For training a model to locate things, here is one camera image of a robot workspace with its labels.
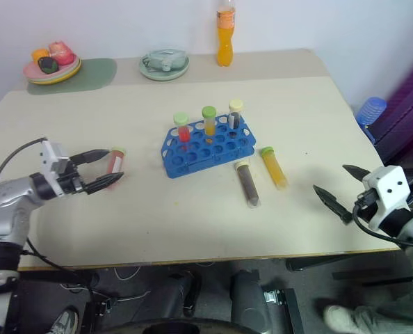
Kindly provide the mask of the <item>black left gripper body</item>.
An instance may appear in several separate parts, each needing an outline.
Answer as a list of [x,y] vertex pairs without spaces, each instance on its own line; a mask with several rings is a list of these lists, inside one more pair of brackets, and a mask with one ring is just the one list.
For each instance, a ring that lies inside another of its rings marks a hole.
[[77,165],[71,160],[62,160],[58,163],[56,171],[57,196],[81,193],[85,190],[85,183],[78,172]]

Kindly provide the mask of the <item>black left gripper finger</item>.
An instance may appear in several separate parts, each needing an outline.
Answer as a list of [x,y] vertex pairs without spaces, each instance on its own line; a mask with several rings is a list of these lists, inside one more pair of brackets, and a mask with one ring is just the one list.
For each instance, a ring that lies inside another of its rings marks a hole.
[[95,181],[92,181],[83,186],[83,191],[87,194],[93,194],[95,192],[101,191],[108,188],[109,186],[115,184],[118,180],[123,177],[123,172],[109,173],[98,177]]
[[79,154],[75,154],[70,157],[70,161],[74,165],[90,164],[94,161],[98,161],[110,153],[110,150],[106,149],[94,149]]

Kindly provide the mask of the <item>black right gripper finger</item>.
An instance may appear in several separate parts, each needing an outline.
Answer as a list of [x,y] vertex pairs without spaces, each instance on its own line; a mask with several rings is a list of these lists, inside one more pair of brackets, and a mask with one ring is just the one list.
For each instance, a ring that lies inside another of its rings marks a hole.
[[334,214],[336,214],[344,224],[347,225],[352,221],[352,213],[349,212],[343,205],[338,203],[337,198],[334,195],[319,186],[313,185],[313,188],[321,202]]
[[350,164],[344,164],[343,168],[352,176],[354,177],[356,180],[358,181],[362,181],[364,179],[364,177],[366,177],[370,171],[360,168],[358,166],[354,166],[354,165],[350,165]]

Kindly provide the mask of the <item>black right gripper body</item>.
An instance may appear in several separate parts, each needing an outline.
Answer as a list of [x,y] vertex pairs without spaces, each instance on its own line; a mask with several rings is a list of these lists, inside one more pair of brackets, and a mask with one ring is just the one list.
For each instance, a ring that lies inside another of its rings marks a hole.
[[362,219],[372,219],[378,210],[378,193],[375,189],[369,189],[358,195],[355,201],[357,216]]

